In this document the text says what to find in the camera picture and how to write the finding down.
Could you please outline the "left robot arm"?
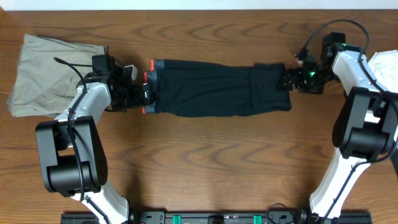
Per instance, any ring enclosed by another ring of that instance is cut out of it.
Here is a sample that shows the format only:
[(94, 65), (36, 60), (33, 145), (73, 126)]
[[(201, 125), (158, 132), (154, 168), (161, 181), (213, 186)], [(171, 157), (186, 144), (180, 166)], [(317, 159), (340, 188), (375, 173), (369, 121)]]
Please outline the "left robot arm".
[(79, 83), (68, 108), (35, 129), (45, 188), (86, 206), (91, 215), (62, 216), (62, 223), (140, 223), (129, 200), (108, 181), (108, 163), (96, 125), (110, 106), (125, 109), (146, 100), (144, 85)]

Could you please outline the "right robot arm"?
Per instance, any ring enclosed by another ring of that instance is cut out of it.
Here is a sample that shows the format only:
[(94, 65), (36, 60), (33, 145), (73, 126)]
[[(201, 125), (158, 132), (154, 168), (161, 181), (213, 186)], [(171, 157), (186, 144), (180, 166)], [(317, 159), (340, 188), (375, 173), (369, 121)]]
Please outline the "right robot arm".
[(292, 215), (292, 223), (372, 223), (369, 212), (344, 212), (342, 205), (359, 176), (372, 164), (397, 151), (397, 94), (376, 80), (364, 49), (345, 40), (323, 40), (321, 64), (303, 48), (301, 68), (281, 78), (282, 90), (323, 92), (325, 83), (338, 79), (346, 93), (335, 121), (332, 161), (309, 207)]

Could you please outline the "black leggings red waistband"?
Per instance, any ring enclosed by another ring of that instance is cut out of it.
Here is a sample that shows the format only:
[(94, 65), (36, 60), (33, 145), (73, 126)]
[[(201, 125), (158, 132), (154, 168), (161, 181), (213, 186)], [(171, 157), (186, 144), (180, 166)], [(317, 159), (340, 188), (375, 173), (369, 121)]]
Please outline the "black leggings red waistband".
[(289, 91), (279, 86), (284, 74), (282, 63), (232, 67), (153, 59), (151, 69), (144, 74), (151, 100), (142, 107), (142, 112), (195, 118), (290, 111)]

